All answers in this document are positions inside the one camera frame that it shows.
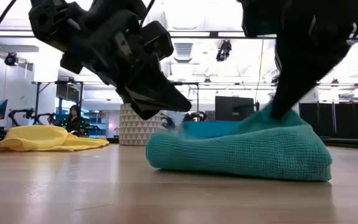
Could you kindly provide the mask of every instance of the patterned cylinder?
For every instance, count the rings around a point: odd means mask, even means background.
[[[120,106],[119,144],[123,146],[145,146],[151,135],[163,129],[159,114],[144,121],[131,108],[130,103]]]

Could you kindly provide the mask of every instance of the computer monitor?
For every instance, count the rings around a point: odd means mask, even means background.
[[[0,100],[0,115],[2,116],[1,119],[5,118],[6,106],[7,106],[7,100]]]
[[[254,99],[215,96],[216,121],[242,121],[254,113]]]

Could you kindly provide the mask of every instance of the teal cloth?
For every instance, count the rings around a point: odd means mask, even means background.
[[[146,146],[146,158],[152,167],[166,170],[330,180],[331,155],[313,128],[294,111],[281,121],[270,119],[270,107],[218,138],[189,138],[180,132],[154,134]]]

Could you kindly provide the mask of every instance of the yellow cloth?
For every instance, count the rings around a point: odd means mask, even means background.
[[[56,126],[31,125],[12,128],[0,141],[0,151],[78,151],[107,146],[105,139],[79,138]]]

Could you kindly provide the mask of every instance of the wooden floor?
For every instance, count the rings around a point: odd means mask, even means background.
[[[0,224],[358,224],[358,150],[331,183],[161,172],[142,147],[0,153]]]

